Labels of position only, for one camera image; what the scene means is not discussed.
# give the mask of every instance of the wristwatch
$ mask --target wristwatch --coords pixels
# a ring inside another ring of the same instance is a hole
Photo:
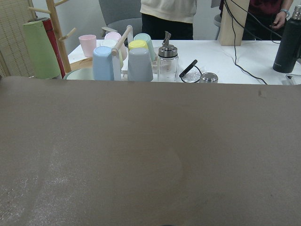
[[[282,8],[282,9],[280,10],[280,12],[281,12],[281,11],[286,13],[286,18],[288,18],[288,17],[290,16],[290,12],[289,12],[287,9]]]

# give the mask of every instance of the pink cup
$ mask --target pink cup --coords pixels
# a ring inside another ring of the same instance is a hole
[[[93,34],[82,35],[79,37],[79,42],[85,57],[92,57],[93,50],[96,48],[96,36]]]
[[[118,41],[120,38],[121,38],[121,34],[119,34],[118,32],[109,32],[104,37],[104,39],[113,39],[115,41]],[[122,60],[125,60],[127,57],[127,50],[124,43],[120,47],[120,51],[121,51]]]

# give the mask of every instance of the scratch on surface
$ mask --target scratch on surface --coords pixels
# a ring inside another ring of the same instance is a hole
[[[2,214],[0,220],[4,219],[4,215],[7,214],[8,212],[10,212],[12,210],[12,208],[8,209],[5,213]]]
[[[259,90],[258,91],[258,96],[263,97],[263,98],[267,98],[267,92],[263,91],[263,90]]]

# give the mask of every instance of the wire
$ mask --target wire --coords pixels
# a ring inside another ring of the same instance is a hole
[[[272,38],[272,32],[271,32],[271,34],[270,34],[270,37],[269,37],[269,39],[273,42],[273,43],[275,43],[275,44],[280,44],[280,42],[275,42],[274,40],[273,40],[273,38]]]
[[[226,9],[227,9],[228,13],[230,14],[230,16],[232,18],[232,29],[233,29],[233,32],[234,32],[234,51],[235,51],[234,65],[237,66],[237,67],[239,67],[242,71],[244,71],[245,73],[249,74],[253,78],[263,81],[263,83],[267,85],[267,83],[266,83],[266,81],[264,79],[252,75],[251,73],[249,73],[248,71],[246,71],[243,67],[241,67],[240,65],[237,64],[237,51],[236,51],[236,45],[235,45],[235,42],[236,42],[236,33],[235,33],[235,29],[234,29],[234,24],[233,24],[233,19],[235,20],[235,18],[233,16],[233,14],[231,13],[228,5],[226,6]]]
[[[227,9],[227,12],[230,14],[231,18],[235,20],[235,22],[240,26],[242,27],[247,33],[249,33],[250,35],[252,35],[256,40],[260,40],[262,41],[261,38],[257,37],[256,35],[254,35],[252,32],[250,32],[248,29],[246,29],[243,25],[241,25],[240,22],[237,21],[237,19],[233,16],[231,10],[229,9],[229,6],[228,6],[228,3],[226,0],[224,0],[224,4],[225,4],[225,7]]]
[[[254,20],[256,20],[256,22],[263,27],[264,29],[270,31],[271,33],[273,33],[274,35],[278,36],[279,38],[282,38],[278,33],[274,32],[272,29],[266,27],[265,25],[263,25],[252,13],[250,13],[249,11],[245,10],[244,8],[242,8],[240,5],[238,5],[236,2],[234,2],[233,0],[231,0],[235,5],[237,5],[239,8],[241,8],[243,11],[245,11],[247,14],[249,14],[251,17],[253,17]]]
[[[195,66],[194,65],[194,67],[196,67],[197,68],[197,70],[199,71],[199,73],[201,74],[201,76],[202,76],[202,72],[201,72],[201,70],[197,67],[197,66]],[[197,81],[193,81],[193,82],[186,82],[186,81],[184,81],[184,79],[183,78],[181,78],[181,80],[183,81],[183,82],[185,82],[185,83],[197,83],[200,79],[201,79],[201,76],[200,76],[200,78],[197,80]]]

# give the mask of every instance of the cup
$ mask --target cup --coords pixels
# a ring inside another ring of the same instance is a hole
[[[147,47],[148,47],[149,52],[150,52],[151,61],[154,62],[156,54],[155,54],[155,51],[154,51],[154,46],[152,45],[151,37],[146,33],[140,33],[140,34],[137,34],[134,37],[134,40],[144,40],[144,41],[146,41]]]
[[[114,80],[111,48],[100,46],[93,51],[93,77],[94,80]]]
[[[128,50],[132,50],[134,48],[145,48],[145,49],[149,49],[148,46],[147,46],[147,43],[146,41],[144,40],[134,40],[134,41],[131,41],[129,44],[128,44]]]
[[[79,37],[79,42],[85,57],[92,57],[93,50],[96,48],[96,36],[93,34],[82,35]]]
[[[104,37],[104,39],[113,39],[115,41],[119,41],[120,38],[121,38],[121,35],[118,32],[109,32]],[[120,51],[121,51],[122,60],[125,60],[127,57],[127,50],[126,50],[126,46],[124,45],[124,43],[121,45]]]
[[[128,53],[128,81],[152,81],[153,74],[148,49],[134,48]]]
[[[100,43],[100,46],[107,46],[110,48],[114,48],[117,44],[116,40],[113,39],[105,39]],[[123,60],[122,60],[122,55],[121,55],[121,51],[119,50],[119,60],[120,60],[120,68],[123,67]]]

